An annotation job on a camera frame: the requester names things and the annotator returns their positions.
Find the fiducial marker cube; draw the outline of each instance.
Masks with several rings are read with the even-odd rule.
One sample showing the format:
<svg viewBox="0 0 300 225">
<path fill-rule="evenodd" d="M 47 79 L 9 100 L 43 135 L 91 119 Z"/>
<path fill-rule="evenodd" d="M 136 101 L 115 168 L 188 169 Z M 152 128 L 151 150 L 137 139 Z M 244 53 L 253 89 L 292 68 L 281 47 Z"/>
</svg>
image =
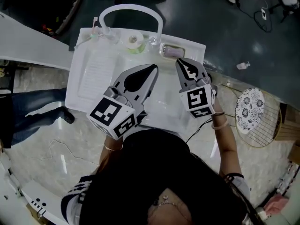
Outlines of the fiducial marker cube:
<svg viewBox="0 0 300 225">
<path fill-rule="evenodd" d="M 137 125 L 133 108 L 105 95 L 97 97 L 87 117 L 96 128 L 116 140 Z"/>
<path fill-rule="evenodd" d="M 194 118 L 215 114 L 215 95 L 210 84 L 179 94 L 185 109 Z"/>
</svg>

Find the woman's arm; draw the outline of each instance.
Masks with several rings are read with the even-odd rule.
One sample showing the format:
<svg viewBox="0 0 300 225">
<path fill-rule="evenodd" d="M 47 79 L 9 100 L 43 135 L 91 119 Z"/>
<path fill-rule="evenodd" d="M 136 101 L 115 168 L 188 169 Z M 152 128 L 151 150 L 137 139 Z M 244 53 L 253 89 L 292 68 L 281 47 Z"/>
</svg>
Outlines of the woman's arm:
<svg viewBox="0 0 300 225">
<path fill-rule="evenodd" d="M 217 113 L 222 112 L 223 109 L 220 106 L 218 99 L 215 100 L 215 110 Z M 227 118 L 223 115 L 212 115 L 212 122 L 215 127 L 223 125 Z M 221 165 L 219 174 L 224 177 L 229 173 L 241 174 L 240 163 L 238 158 L 238 152 L 236 147 L 236 141 L 233 135 L 233 131 L 229 124 L 220 130 L 215 130 L 216 139 L 221 155 Z"/>
<path fill-rule="evenodd" d="M 103 146 L 99 160 L 99 167 L 91 175 L 96 174 L 99 170 L 101 171 L 107 165 L 109 157 L 112 154 L 116 154 L 121 151 L 121 149 L 123 148 L 123 137 L 119 140 L 114 140 L 113 138 L 106 136 L 104 145 L 106 147 Z"/>
<path fill-rule="evenodd" d="M 110 136 L 106 136 L 105 141 L 104 141 L 104 145 L 108 149 L 105 146 L 103 146 L 103 149 L 102 149 L 102 152 L 101 152 L 101 155 L 100 155 L 99 164 L 102 163 L 104 158 L 109 157 L 112 153 L 120 151 L 122 149 L 123 137 L 120 138 L 119 140 L 114 140 Z"/>
</svg>

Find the electronic device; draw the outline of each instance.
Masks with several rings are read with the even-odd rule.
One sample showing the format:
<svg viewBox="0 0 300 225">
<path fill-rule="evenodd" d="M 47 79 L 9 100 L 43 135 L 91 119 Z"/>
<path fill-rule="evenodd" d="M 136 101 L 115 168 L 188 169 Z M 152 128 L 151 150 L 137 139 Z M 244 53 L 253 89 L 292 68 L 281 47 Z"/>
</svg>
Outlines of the electronic device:
<svg viewBox="0 0 300 225">
<path fill-rule="evenodd" d="M 262 19 L 267 20 L 266 12 L 264 11 L 263 8 L 261 9 L 261 12 L 262 12 Z"/>
</svg>

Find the white cable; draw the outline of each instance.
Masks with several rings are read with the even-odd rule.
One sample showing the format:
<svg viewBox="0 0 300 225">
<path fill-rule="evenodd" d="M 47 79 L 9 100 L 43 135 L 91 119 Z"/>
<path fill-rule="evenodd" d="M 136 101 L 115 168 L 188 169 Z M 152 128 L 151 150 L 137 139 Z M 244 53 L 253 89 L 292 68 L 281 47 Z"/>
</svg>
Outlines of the white cable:
<svg viewBox="0 0 300 225">
<path fill-rule="evenodd" d="M 266 5 L 267 5 L 267 7 L 262 7 L 262 8 L 264 8 L 264 9 L 268 9 L 269 8 L 269 5 L 267 4 L 267 2 L 265 1 L 265 3 L 266 3 Z"/>
<path fill-rule="evenodd" d="M 74 158 L 80 159 L 80 160 L 83 160 L 83 161 L 85 161 L 85 162 L 87 162 L 87 163 L 92 163 L 92 164 L 95 164 L 95 165 L 99 166 L 99 164 L 96 164 L 96 163 L 87 161 L 87 160 L 85 160 L 85 159 L 83 159 L 83 158 L 81 158 L 81 157 L 75 157 L 74 154 L 71 152 L 70 148 L 69 148 L 66 144 L 64 144 L 64 143 L 62 143 L 62 142 L 59 142 L 59 141 L 57 141 L 56 139 L 53 139 L 53 140 L 51 141 L 51 143 L 49 143 L 49 151 L 50 151 L 51 157 L 47 157 L 47 158 L 36 158 L 36 157 L 31 157 L 31 159 L 35 159 L 35 160 L 39 160 L 39 161 L 47 161 L 47 160 L 51 160 L 51 159 L 53 158 L 53 156 L 52 156 L 52 150 L 51 150 L 51 145 L 52 145 L 52 143 L 53 143 L 54 141 L 56 141 L 56 142 L 59 143 L 59 144 L 64 145 L 64 146 L 68 149 L 68 151 L 72 154 L 72 156 L 73 156 Z"/>
</svg>

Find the sneaker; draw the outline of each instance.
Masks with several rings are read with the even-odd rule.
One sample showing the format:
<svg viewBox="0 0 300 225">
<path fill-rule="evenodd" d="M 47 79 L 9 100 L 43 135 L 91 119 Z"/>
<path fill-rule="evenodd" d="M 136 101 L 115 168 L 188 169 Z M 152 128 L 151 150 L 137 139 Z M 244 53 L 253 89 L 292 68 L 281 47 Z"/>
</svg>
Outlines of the sneaker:
<svg viewBox="0 0 300 225">
<path fill-rule="evenodd" d="M 69 124 L 72 124 L 75 121 L 75 117 L 70 113 L 67 108 L 62 107 L 63 115 L 61 118 Z"/>
</svg>

